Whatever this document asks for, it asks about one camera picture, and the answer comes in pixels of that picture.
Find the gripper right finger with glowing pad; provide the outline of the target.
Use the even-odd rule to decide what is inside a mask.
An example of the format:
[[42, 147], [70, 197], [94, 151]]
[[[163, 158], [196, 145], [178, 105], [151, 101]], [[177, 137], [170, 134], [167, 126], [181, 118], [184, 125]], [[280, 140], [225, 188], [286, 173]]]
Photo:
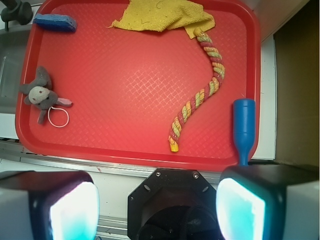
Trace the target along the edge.
[[216, 192], [226, 240], [318, 240], [319, 170], [285, 164], [226, 168]]

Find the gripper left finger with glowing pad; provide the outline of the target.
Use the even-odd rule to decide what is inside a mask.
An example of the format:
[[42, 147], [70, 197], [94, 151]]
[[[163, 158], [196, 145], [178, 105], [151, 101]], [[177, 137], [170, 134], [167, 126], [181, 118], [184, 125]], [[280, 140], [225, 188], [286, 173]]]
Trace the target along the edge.
[[2, 240], [93, 240], [98, 188], [85, 171], [4, 171], [0, 174]]

